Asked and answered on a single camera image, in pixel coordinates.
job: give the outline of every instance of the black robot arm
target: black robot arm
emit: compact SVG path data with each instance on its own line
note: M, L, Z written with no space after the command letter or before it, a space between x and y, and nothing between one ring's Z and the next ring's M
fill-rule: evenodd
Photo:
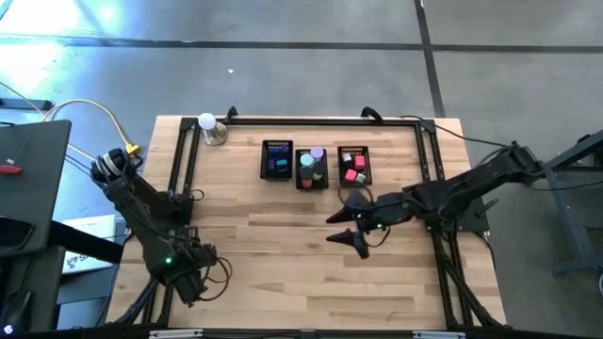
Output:
M471 202L505 183L532 183L544 177L542 163L529 148L515 142L492 156L490 161L453 178L406 186L400 192L379 196L376 201L353 190L344 207L327 223L355 221L357 230L348 229L327 240L352 246L366 259L368 245L364 234L386 230L412 217L433 224L456 219Z
M207 289L200 270L217 263L216 248L202 244L197 229L187 225L193 197L156 191L138 175L141 162L123 150L112 150L92 163L92 181L136 235L150 275L164 285L173 284L191 306Z

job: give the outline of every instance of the wooden tabletop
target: wooden tabletop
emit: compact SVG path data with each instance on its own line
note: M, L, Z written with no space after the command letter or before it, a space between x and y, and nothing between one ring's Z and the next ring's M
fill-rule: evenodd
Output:
M157 117L144 178L157 190L168 186L182 117ZM436 123L462 133L456 119ZM403 127L229 126L222 146L201 143L192 188L196 202L192 226L203 242L216 245L234 267L226 293L192 308L174 294L170 326L291 329L443 329L442 301L431 237L422 222L396 225L387 241L361 260L353 248L325 237L352 227L327 225L341 208L337 198L336 147L368 146L375 196L421 182L414 131ZM322 146L329 157L330 188L301 192L295 181L259 178L264 139L292 139L294 148ZM449 178L468 170L464 142L438 131L444 170ZM428 154L429 140L425 137ZM187 166L189 142L181 165L179 189ZM378 242L373 233L367 241ZM504 322L490 252L473 234L460 234L459 246L469 286L491 315ZM222 279L216 266L210 276ZM107 320L122 315L147 283L140 243L129 241L115 283ZM204 297L221 286L210 284ZM458 294L451 288L457 318ZM163 290L160 288L155 313Z

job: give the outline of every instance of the colored block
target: colored block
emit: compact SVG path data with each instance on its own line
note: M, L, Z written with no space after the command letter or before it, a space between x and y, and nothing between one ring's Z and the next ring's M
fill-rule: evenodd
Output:
M358 175L358 173L353 170L353 169L348 169L348 171L346 172L346 176L344 177L345 181L354 181L356 180L356 175Z
M316 160L320 160L324 155L324 150L322 149L322 147L313 147L312 149L310 149L310 155L312 155L312 157Z
M358 173L358 175L356 175L357 183L363 184L366 180L367 180L367 177L363 173Z
M303 188L312 188L312 179L301 180L301 186Z
M354 167L356 170L364 170L366 165L365 157L363 155L354 156Z
M312 164L314 164L314 158L310 154L304 154L300 157L300 163L303 166L312 166Z
M341 159L346 164L346 166L348 166L348 169L352 168L353 160L351 159L351 155L349 153L342 153Z
M286 171L286 160L276 160L276 167L279 169L279 171Z

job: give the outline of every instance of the pink block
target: pink block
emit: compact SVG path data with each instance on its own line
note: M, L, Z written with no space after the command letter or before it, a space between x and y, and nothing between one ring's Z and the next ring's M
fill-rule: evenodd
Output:
M353 170L353 169L348 169L348 171L346 172L346 176L344 177L345 181L354 181L356 180L356 175L358 173Z
M365 157L363 155L354 156L354 167L357 170L364 170L366 165Z

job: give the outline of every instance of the black tray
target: black tray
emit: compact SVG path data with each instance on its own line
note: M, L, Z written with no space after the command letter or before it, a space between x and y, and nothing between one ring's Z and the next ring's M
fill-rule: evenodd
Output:
M310 150L295 150L295 187L300 190L312 190L312 189L326 189L329 188L329 163L327 162L327 150L324 150L324 155L320 158L324 161L324 164L327 170L322 175L320 180L313 180L312 187L305 188L302 186L302 180L300 179L300 168L302 164L300 163L300 157L304 154L310 153Z
M269 169L269 148L281 147L286 144L287 152L279 152L278 157L287 161L288 167L286 171L278 171ZM293 177L293 141L292 140L264 140L262 141L262 165L260 169L260 178L265 180L289 180Z
M357 170L358 173L364 174L366 176L366 180L363 184L357 182L347 182L344 181L346 177L346 172L348 171L348 167L346 163L343 162L343 158L341 157L342 153L349 153L352 158L355 155L364 155L366 166L365 170ZM371 176L370 170L370 158L368 156L368 147L367 146L339 146L337 147L337 162L339 163L339 184L345 187L354 187L354 186L362 186L362 185L372 185L373 179Z

